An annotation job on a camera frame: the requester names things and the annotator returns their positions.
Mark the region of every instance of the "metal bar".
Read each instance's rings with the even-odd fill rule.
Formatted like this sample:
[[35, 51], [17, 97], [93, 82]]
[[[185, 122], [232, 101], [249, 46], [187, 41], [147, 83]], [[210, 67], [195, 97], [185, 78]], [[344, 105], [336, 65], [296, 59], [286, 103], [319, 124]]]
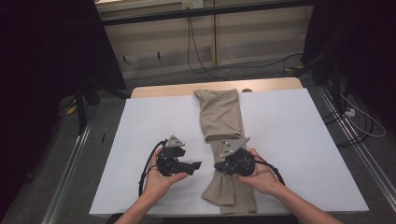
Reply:
[[204, 7], [189, 10], [178, 10], [170, 12], [161, 12], [148, 15], [138, 15], [138, 16], [127, 16], [127, 17], [116, 17], [103, 19], [95, 23], [101, 24], [103, 26], [121, 25], [129, 23], [138, 23], [145, 21], [164, 21], [188, 17], [201, 17], [201, 16], [211, 16], [220, 14], [229, 14], [236, 12], [247, 12], [247, 11], [258, 11], [285, 7], [305, 7], [314, 5], [313, 0], [288, 0], [288, 1], [274, 1], [256, 4], [245, 4], [238, 6], [227, 6], [227, 7]]
[[78, 139], [70, 156], [69, 162], [67, 163], [66, 168], [64, 169], [64, 174], [62, 175], [61, 181], [54, 195], [52, 196], [46, 214], [44, 215], [44, 218], [41, 221], [42, 224], [54, 224], [59, 216], [62, 204], [64, 203], [64, 198], [66, 197], [66, 193], [69, 189], [69, 185], [72, 181], [74, 172], [76, 170], [79, 156], [85, 146], [85, 142], [87, 141], [88, 135], [90, 133], [92, 122], [96, 115], [96, 109], [97, 108], [95, 108], [94, 112], [92, 113], [92, 117], [89, 119], [84, 131], [82, 132], [81, 135], [78, 136]]
[[[319, 92], [321, 97], [323, 98], [325, 104], [331, 111], [334, 111], [334, 116], [338, 117], [338, 112], [335, 110], [335, 107], [332, 105], [332, 99], [329, 99], [324, 91]], [[354, 136], [358, 137], [358, 134], [346, 119], [343, 121], [342, 119], [338, 120], [338, 124], [340, 125], [341, 129], [343, 130], [344, 134], [351, 140]], [[374, 159], [373, 155], [368, 150], [367, 146], [360, 142], [353, 146], [358, 156], [361, 158], [364, 166], [369, 171], [370, 175], [373, 177], [373, 180], [381, 189], [382, 193], [384, 194], [385, 198], [388, 200], [390, 206], [392, 207], [393, 211], [396, 212], [396, 188], [393, 183], [389, 180], [388, 176], [384, 173], [381, 167], [378, 165], [376, 160]]]

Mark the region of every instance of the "cable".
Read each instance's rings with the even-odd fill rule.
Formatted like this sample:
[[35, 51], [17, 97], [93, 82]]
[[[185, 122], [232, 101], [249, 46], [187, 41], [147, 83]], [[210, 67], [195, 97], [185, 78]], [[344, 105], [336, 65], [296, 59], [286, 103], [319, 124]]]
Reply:
[[355, 105], [353, 105], [352, 103], [350, 103], [350, 102], [348, 101], [348, 99], [347, 99], [344, 95], [341, 95], [341, 96], [342, 96], [350, 105], [352, 105], [352, 107], [354, 107], [355, 109], [359, 110], [363, 115], [367, 116], [368, 118], [370, 118], [371, 120], [373, 120], [376, 124], [378, 124], [379, 127], [382, 128], [382, 130], [384, 131], [384, 133], [382, 133], [382, 134], [380, 134], [380, 135], [375, 135], [375, 134], [367, 133], [366, 131], [364, 131], [364, 130], [362, 130], [360, 127], [358, 127], [358, 126], [352, 121], [352, 119], [349, 118], [349, 121], [350, 121], [357, 129], [359, 129], [360, 131], [362, 131], [362, 132], [364, 132], [364, 133], [366, 133], [366, 134], [368, 134], [368, 135], [370, 135], [370, 136], [372, 136], [372, 137], [383, 137], [383, 136], [385, 136], [385, 134], [387, 134], [387, 131], [385, 130], [385, 128], [384, 128], [378, 121], [376, 121], [376, 119], [372, 118], [370, 115], [364, 113], [362, 110], [360, 110], [360, 109], [357, 108]]
[[271, 168], [271, 170], [274, 172], [274, 174], [275, 174], [276, 178], [279, 180], [279, 182], [282, 183], [284, 186], [286, 186], [285, 181], [282, 178], [282, 175], [277, 170], [277, 168], [275, 168], [275, 166], [271, 165], [270, 163], [268, 163], [265, 159], [261, 158], [260, 156], [256, 156], [256, 155], [252, 155], [252, 156], [262, 160], [262, 161], [254, 161], [254, 162], [258, 163], [258, 164], [266, 165], [269, 168]]
[[[188, 52], [187, 52], [187, 61], [188, 61], [190, 70], [192, 72], [195, 72], [195, 73], [208, 73], [212, 77], [226, 79], [225, 77], [214, 76], [214, 75], [210, 74], [209, 72], [214, 71], [214, 70], [219, 70], [219, 69], [227, 69], [227, 68], [260, 68], [260, 67], [266, 67], [266, 66], [271, 66], [271, 65], [277, 64], [277, 63], [285, 62], [288, 58], [291, 58], [293, 56], [303, 55], [303, 53], [295, 53], [295, 54], [288, 55], [285, 58], [283, 58], [283, 59], [281, 59], [279, 61], [276, 61], [274, 63], [268, 63], [268, 64], [262, 64], [262, 65], [233, 65], [233, 66], [213, 67], [213, 68], [207, 69], [207, 68], [203, 67], [203, 65], [201, 63], [201, 60], [200, 60], [200, 57], [198, 55], [198, 50], [196, 48], [194, 32], [193, 32], [193, 27], [192, 27], [192, 20], [191, 20], [190, 17], [188, 17], [188, 22], [189, 22], [189, 48], [188, 48]], [[199, 71], [199, 70], [193, 69], [191, 67], [191, 63], [190, 63], [190, 42], [191, 42], [191, 36], [192, 36], [192, 40], [193, 40], [193, 43], [194, 43], [196, 55], [198, 56], [198, 61], [199, 61], [200, 65], [201, 65], [201, 67], [204, 69], [204, 71]]]
[[148, 156], [148, 161], [146, 162], [145, 165], [145, 169], [143, 170], [142, 175], [140, 176], [140, 181], [139, 181], [139, 197], [140, 195], [142, 195], [143, 193], [143, 185], [145, 183], [145, 179], [146, 179], [146, 175], [148, 174], [149, 170], [154, 167], [155, 165], [151, 166], [149, 169], [149, 162], [151, 161], [152, 155], [154, 155], [155, 150], [157, 149], [157, 147], [159, 147], [160, 145], [164, 145], [166, 143], [166, 140], [159, 142], [154, 149], [152, 149], [151, 153]]
[[[359, 108], [362, 108], [362, 107], [361, 107], [361, 104], [360, 104], [359, 101], [356, 99], [356, 97], [355, 97], [354, 94], [352, 94], [352, 97], [355, 99], [356, 103], [358, 103], [358, 107], [359, 107]], [[367, 129], [367, 124], [368, 124], [368, 122], [367, 122], [367, 117], [364, 116], [364, 128], [363, 128], [363, 130], [366, 130], [366, 129]], [[373, 121], [370, 119], [370, 129], [369, 129], [368, 132], [371, 133], [371, 132], [373, 131], [373, 128], [374, 128]], [[355, 136], [354, 138], [349, 139], [348, 141], [345, 141], [344, 143], [337, 144], [337, 146], [338, 146], [338, 147], [353, 146], [353, 145], [356, 145], [356, 144], [358, 144], [358, 143], [360, 143], [360, 142], [363, 142], [368, 136], [369, 136], [368, 134], [365, 134], [364, 132], [360, 132], [360, 133], [359, 133], [357, 136]]]
[[196, 55], [197, 55], [197, 57], [198, 57], [198, 62], [199, 62], [199, 64], [201, 65], [201, 67], [205, 70], [205, 72], [206, 72], [208, 75], [210, 75], [210, 76], [212, 76], [212, 77], [217, 77], [217, 78], [223, 79], [223, 80], [225, 80], [225, 81], [230, 81], [230, 79], [228, 79], [228, 78], [225, 78], [225, 77], [218, 77], [218, 76], [212, 75], [212, 74], [210, 74], [210, 73], [204, 68], [204, 66], [203, 66], [202, 63], [201, 63], [201, 59], [200, 59], [200, 57], [199, 57], [199, 54], [198, 54], [197, 45], [196, 45], [196, 43], [195, 43], [194, 30], [193, 30], [193, 27], [192, 27], [192, 20], [191, 20], [190, 17], [188, 17], [187, 20], [189, 21], [189, 51], [188, 51], [188, 54], [187, 54], [187, 60], [188, 60], [190, 69], [191, 69], [193, 72], [196, 72], [196, 71], [194, 71], [194, 70], [192, 69], [192, 67], [191, 67], [191, 65], [190, 65], [190, 42], [191, 42], [191, 39], [190, 39], [190, 26], [191, 26], [192, 41], [193, 41], [193, 43], [194, 43], [195, 53], [196, 53]]

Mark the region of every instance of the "hand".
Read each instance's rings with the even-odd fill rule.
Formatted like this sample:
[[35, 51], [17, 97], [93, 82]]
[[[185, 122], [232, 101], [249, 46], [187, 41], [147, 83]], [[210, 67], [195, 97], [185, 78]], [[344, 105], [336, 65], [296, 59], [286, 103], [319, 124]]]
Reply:
[[161, 148], [158, 148], [152, 155], [150, 164], [148, 166], [149, 169], [151, 167], [152, 168], [148, 171], [146, 186], [144, 187], [142, 194], [142, 196], [149, 196], [155, 202], [158, 202], [173, 184], [188, 176], [186, 173], [180, 173], [172, 176], [163, 176], [158, 171], [157, 166], [154, 166], [157, 164], [157, 156], [160, 154], [161, 150]]
[[[261, 160], [260, 158], [257, 158], [260, 157], [260, 155], [257, 153], [257, 151], [254, 148], [250, 148], [247, 151], [250, 152], [252, 155], [256, 156], [255, 157], [256, 161]], [[282, 185], [277, 180], [274, 173], [268, 166], [258, 163], [256, 163], [252, 175], [248, 175], [248, 176], [233, 175], [233, 177], [242, 183], [249, 184], [251, 187], [253, 187], [254, 189], [258, 190], [261, 193], [270, 194], [270, 195], [273, 195], [275, 190], [279, 187], [279, 185]]]

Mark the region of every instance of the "white tabletop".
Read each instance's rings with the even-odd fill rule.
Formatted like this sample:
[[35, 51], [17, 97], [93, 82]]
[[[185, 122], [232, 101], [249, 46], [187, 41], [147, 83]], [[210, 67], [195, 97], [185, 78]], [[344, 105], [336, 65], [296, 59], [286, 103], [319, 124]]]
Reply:
[[[359, 212], [368, 207], [305, 89], [239, 93], [248, 147], [279, 169], [286, 185], [327, 212]], [[150, 151], [174, 134], [186, 146], [181, 161], [202, 161], [193, 176], [176, 183], [148, 212], [160, 217], [219, 216], [201, 198], [214, 168], [210, 145], [199, 123], [195, 96], [127, 100], [90, 214], [125, 212], [137, 199], [138, 182]], [[260, 215], [289, 211], [258, 192]]]

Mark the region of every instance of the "fabric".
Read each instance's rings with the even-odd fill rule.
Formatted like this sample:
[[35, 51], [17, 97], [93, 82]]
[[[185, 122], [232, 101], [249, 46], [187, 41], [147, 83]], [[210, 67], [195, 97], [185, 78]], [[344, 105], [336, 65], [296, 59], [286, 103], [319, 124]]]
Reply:
[[[214, 162], [224, 161], [220, 156], [223, 142], [245, 136], [238, 92], [198, 90], [194, 94], [201, 101], [201, 128], [212, 147]], [[253, 188], [216, 170], [202, 197], [219, 206], [223, 215], [256, 212]]]

